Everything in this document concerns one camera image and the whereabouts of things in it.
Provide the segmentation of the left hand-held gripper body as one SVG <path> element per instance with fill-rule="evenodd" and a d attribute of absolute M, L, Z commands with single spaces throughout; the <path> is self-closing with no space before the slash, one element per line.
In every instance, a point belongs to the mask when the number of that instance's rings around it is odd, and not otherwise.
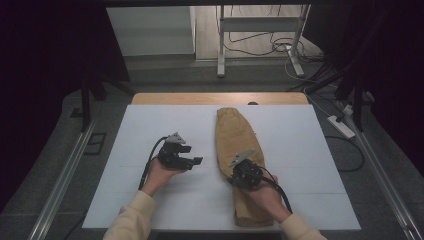
<path fill-rule="evenodd" d="M 191 170 L 193 167 L 191 159 L 179 156 L 180 146 L 188 145 L 178 132 L 166 137 L 164 144 L 159 150 L 159 161 L 169 169 Z"/>

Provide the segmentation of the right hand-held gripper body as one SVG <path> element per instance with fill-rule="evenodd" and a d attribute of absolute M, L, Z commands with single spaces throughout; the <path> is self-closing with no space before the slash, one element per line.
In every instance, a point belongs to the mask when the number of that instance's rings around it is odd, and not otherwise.
<path fill-rule="evenodd" d="M 256 188 L 263 176 L 261 168 L 249 159 L 255 153 L 254 149 L 249 149 L 241 153 L 236 153 L 234 159 L 229 163 L 232 173 L 227 181 L 238 188 Z"/>

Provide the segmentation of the tan pants with embroidered patches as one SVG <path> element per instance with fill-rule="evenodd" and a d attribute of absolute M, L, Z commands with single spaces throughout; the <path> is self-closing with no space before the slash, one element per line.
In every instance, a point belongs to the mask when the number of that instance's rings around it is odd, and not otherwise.
<path fill-rule="evenodd" d="M 237 153 L 254 149 L 250 160 L 259 166 L 265 166 L 259 141 L 250 123 L 236 108 L 221 108 L 217 111 L 215 144 L 217 162 L 225 179 L 231 177 L 233 170 L 229 164 Z M 273 218 L 236 186 L 232 187 L 232 196 L 236 226 L 266 227 L 274 224 Z"/>

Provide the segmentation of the person's left hand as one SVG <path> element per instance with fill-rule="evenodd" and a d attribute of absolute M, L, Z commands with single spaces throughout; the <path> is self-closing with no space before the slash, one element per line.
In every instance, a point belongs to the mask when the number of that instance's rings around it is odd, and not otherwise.
<path fill-rule="evenodd" d="M 170 170 L 163 166 L 158 158 L 154 158 L 150 163 L 147 178 L 140 190 L 153 197 L 172 177 L 182 173 L 184 173 L 184 170 Z"/>

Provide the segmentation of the person's right hand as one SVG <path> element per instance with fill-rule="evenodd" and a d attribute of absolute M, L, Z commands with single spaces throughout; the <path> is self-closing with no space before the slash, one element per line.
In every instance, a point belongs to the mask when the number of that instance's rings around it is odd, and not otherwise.
<path fill-rule="evenodd" d="M 242 192 L 279 224 L 292 215 L 292 213 L 283 205 L 281 195 L 270 183 L 266 181 L 261 181 L 254 189 L 243 189 Z"/>

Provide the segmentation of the white table mat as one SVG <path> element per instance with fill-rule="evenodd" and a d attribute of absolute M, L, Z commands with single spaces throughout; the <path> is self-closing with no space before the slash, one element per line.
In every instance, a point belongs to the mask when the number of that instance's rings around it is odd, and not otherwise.
<path fill-rule="evenodd" d="M 360 224 L 310 105 L 240 105 L 293 211 L 319 230 Z M 155 196 L 159 231 L 236 232 L 230 184 L 219 171 L 215 105 L 130 105 L 124 114 L 84 227 L 107 228 L 138 190 L 146 161 L 163 136 L 179 133 L 200 165 Z"/>

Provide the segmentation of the black metal stand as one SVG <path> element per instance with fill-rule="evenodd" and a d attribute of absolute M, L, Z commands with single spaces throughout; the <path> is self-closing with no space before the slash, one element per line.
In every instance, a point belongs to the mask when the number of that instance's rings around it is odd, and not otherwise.
<path fill-rule="evenodd" d="M 107 92 L 103 86 L 106 82 L 118 90 L 133 97 L 136 92 L 131 88 L 125 86 L 117 78 L 109 76 L 105 71 L 93 70 L 86 68 L 83 72 L 80 89 L 81 89 L 81 105 L 82 105 L 82 128 L 81 131 L 85 132 L 90 123 L 92 122 L 91 108 L 90 108 L 90 95 L 93 95 L 97 101 L 104 101 L 107 98 Z"/>
<path fill-rule="evenodd" d="M 311 87 L 305 88 L 304 92 L 306 95 L 315 93 L 336 80 L 341 80 L 335 93 L 337 100 L 346 100 L 350 93 L 353 93 L 353 122 L 357 129 L 363 132 L 362 106 L 364 104 L 364 80 L 361 75 L 361 64 L 358 61 L 353 60 L 334 75 L 315 83 Z"/>

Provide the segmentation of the white power strip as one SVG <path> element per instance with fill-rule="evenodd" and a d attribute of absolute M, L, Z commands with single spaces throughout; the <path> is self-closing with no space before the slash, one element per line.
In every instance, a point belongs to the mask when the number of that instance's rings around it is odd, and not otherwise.
<path fill-rule="evenodd" d="M 327 118 L 327 121 L 336 129 L 339 131 L 341 135 L 343 135 L 346 139 L 352 139 L 356 136 L 356 134 L 346 125 L 342 122 L 342 120 L 339 117 L 336 117 L 335 115 L 332 115 Z"/>

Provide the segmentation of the white metal stand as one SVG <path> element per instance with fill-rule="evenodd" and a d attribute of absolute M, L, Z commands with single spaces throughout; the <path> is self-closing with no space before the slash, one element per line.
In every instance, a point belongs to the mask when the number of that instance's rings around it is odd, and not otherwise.
<path fill-rule="evenodd" d="M 294 37 L 290 46 L 287 46 L 289 60 L 296 73 L 296 76 L 302 78 L 305 73 L 299 62 L 300 57 L 297 50 L 300 37 L 309 12 L 309 5 L 303 5 L 298 17 L 226 17 L 224 6 L 220 6 L 220 16 L 217 27 L 219 34 L 219 50 L 217 55 L 217 76 L 225 76 L 225 50 L 224 36 L 230 32 L 289 32 Z"/>

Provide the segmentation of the dark curtain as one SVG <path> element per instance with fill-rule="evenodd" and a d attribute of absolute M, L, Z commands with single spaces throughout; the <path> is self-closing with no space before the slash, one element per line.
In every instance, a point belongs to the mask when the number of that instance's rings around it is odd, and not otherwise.
<path fill-rule="evenodd" d="M 105 0 L 0 0 L 0 212 L 83 82 L 129 74 Z"/>
<path fill-rule="evenodd" d="M 338 99 L 370 92 L 380 125 L 424 176 L 424 0 L 311 7 L 304 37 L 342 70 Z"/>

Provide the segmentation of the aluminium rail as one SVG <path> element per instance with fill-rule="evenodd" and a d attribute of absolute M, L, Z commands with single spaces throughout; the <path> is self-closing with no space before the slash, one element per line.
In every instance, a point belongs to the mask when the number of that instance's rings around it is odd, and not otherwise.
<path fill-rule="evenodd" d="M 359 142 L 368 161 L 369 168 L 373 172 L 392 212 L 394 213 L 402 231 L 408 240 L 424 240 L 424 232 L 418 226 L 405 201 L 389 179 L 387 172 L 381 164 L 381 158 L 374 151 L 364 131 L 360 131 L 353 121 L 353 110 L 350 105 L 346 107 L 337 101 L 337 105 L 345 114 L 345 121 L 349 128 L 355 133 L 355 139 Z"/>
<path fill-rule="evenodd" d="M 78 135 L 77 141 L 67 157 L 27 240 L 45 240 L 96 123 L 96 119 L 91 120 L 85 130 Z"/>

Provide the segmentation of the white wall panel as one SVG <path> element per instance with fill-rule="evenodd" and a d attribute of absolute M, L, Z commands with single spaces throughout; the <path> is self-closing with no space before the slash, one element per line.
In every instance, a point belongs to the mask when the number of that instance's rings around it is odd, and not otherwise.
<path fill-rule="evenodd" d="M 195 53 L 193 7 L 117 7 L 107 14 L 124 56 Z"/>

